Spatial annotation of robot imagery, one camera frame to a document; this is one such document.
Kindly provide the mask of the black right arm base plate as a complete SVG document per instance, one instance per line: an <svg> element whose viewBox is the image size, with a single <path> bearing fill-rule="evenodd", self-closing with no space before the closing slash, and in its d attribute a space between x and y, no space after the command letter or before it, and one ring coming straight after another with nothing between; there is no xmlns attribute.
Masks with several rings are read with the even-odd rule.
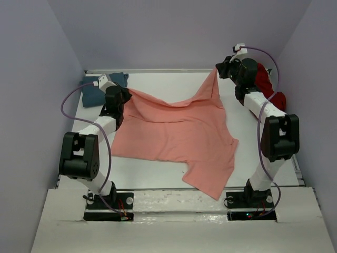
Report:
<svg viewBox="0 0 337 253"><path fill-rule="evenodd" d="M227 208L228 221L277 221L275 211L268 213L274 207L271 190L266 191L263 197L250 200L244 198L243 191L230 191L223 203Z"/></svg>

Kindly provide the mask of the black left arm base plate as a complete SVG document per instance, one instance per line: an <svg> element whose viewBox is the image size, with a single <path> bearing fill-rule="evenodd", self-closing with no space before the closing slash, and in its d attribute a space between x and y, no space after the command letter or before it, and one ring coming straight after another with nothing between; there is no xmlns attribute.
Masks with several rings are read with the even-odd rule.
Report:
<svg viewBox="0 0 337 253"><path fill-rule="evenodd" d="M83 216L85 221L127 222L134 220L134 193L132 192L117 192L114 202L108 196L104 196L108 206L98 195L90 191L82 198L86 201Z"/></svg>

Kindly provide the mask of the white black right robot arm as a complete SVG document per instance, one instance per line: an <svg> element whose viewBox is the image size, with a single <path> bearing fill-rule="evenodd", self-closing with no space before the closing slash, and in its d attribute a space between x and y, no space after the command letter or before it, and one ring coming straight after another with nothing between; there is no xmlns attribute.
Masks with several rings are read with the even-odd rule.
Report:
<svg viewBox="0 0 337 253"><path fill-rule="evenodd" d="M258 83L263 66L251 58L227 56L216 64L219 77L235 84L235 97L257 117L257 147L260 163L243 191L228 192L224 204L229 209L273 208L271 186L285 161L300 149L300 120L272 103L273 91Z"/></svg>

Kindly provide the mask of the pink t-shirt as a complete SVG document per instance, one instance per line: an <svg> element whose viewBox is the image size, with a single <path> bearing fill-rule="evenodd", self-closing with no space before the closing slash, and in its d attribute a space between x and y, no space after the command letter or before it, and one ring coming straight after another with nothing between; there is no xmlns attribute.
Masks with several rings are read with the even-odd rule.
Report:
<svg viewBox="0 0 337 253"><path fill-rule="evenodd" d="M217 70L191 98L167 103L132 89L111 153L116 157L182 162L183 181L218 200L233 170L238 140L226 126Z"/></svg>

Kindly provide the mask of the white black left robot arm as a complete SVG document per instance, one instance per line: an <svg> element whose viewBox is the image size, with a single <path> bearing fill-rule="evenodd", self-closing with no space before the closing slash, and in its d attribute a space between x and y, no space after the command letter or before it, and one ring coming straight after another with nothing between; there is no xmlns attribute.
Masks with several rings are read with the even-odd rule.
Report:
<svg viewBox="0 0 337 253"><path fill-rule="evenodd" d="M87 127L77 132L66 132L63 136L59 174L77 180L86 186L104 208L116 204L117 189L115 183L109 180L112 169L112 152L108 135L117 131L124 119L124 105L132 95L125 87L114 83L105 90L105 104L95 121L70 116L64 111L63 116L74 121L85 122ZM99 145L104 141L108 151L107 175L100 172Z"/></svg>

